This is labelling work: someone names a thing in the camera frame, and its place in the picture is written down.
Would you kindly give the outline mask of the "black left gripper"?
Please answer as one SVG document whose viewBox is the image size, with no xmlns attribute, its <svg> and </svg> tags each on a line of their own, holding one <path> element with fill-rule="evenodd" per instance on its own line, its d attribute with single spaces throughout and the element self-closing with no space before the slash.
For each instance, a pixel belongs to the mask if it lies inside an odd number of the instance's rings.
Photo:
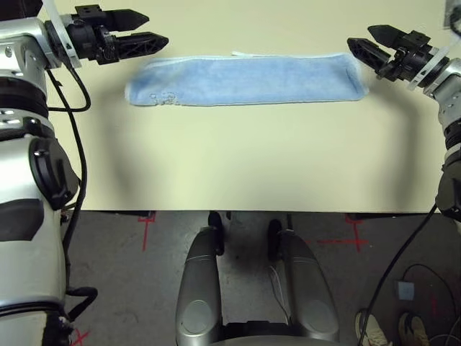
<svg viewBox="0 0 461 346">
<path fill-rule="evenodd" d="M 111 32 L 136 30 L 149 22 L 149 17 L 132 9 L 103 10 L 98 4 L 75 7 L 75 14 L 60 18 L 79 59 L 99 65 L 119 60 L 156 54 L 169 39 L 152 32 L 116 37 Z"/>
</svg>

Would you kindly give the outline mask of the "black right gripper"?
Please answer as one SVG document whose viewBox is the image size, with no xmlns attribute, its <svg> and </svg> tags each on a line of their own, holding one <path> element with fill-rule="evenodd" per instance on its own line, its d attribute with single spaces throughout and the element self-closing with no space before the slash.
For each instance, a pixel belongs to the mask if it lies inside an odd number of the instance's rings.
<svg viewBox="0 0 461 346">
<path fill-rule="evenodd" d="M 395 51 L 392 60 L 390 54 L 368 39 L 350 37 L 347 45 L 356 59 L 381 78 L 412 81 L 436 54 L 429 44 L 431 38 L 421 32 L 406 33 L 390 25 L 372 25 L 367 29 L 377 43 Z"/>
</svg>

